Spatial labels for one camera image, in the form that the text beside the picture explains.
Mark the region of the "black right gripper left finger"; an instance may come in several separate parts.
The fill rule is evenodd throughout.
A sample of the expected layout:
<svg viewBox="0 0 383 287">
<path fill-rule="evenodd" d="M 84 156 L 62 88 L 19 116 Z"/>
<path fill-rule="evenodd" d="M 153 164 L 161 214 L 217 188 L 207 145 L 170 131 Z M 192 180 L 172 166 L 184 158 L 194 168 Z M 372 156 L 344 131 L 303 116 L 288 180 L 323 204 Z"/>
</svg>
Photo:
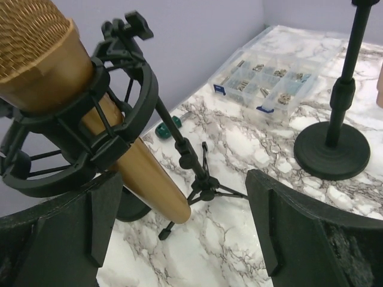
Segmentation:
<svg viewBox="0 0 383 287">
<path fill-rule="evenodd" d="M 121 197 L 104 173 L 77 190 L 1 218 L 1 286 L 96 286 Z"/>
</svg>

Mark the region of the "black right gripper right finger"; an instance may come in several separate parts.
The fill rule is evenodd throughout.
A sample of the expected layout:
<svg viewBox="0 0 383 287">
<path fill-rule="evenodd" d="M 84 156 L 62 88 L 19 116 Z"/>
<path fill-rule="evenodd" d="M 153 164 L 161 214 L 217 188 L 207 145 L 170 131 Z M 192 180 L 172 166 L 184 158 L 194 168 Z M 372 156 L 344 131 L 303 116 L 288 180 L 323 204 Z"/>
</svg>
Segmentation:
<svg viewBox="0 0 383 287">
<path fill-rule="evenodd" d="M 251 213 L 274 286 L 381 286 L 382 221 L 247 173 Z"/>
</svg>

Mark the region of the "black round-base clip stand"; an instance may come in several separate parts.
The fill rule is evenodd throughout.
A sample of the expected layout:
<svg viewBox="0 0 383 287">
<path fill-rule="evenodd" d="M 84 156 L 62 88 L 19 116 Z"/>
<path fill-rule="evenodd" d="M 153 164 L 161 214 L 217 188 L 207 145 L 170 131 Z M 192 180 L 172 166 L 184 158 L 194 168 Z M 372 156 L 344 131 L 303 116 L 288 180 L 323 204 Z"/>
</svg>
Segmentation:
<svg viewBox="0 0 383 287">
<path fill-rule="evenodd" d="M 146 216 L 150 211 L 149 206 L 123 186 L 116 219 L 122 222 L 134 222 Z"/>
</svg>

